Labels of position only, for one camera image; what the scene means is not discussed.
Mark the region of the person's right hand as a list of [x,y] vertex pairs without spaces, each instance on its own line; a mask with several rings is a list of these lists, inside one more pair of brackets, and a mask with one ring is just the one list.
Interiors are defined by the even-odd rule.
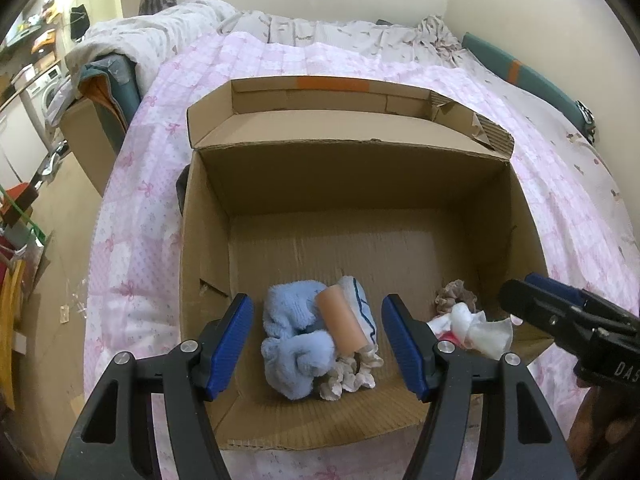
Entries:
[[599,445],[616,448],[639,419],[638,394],[579,384],[588,389],[566,439],[570,457],[582,474]]

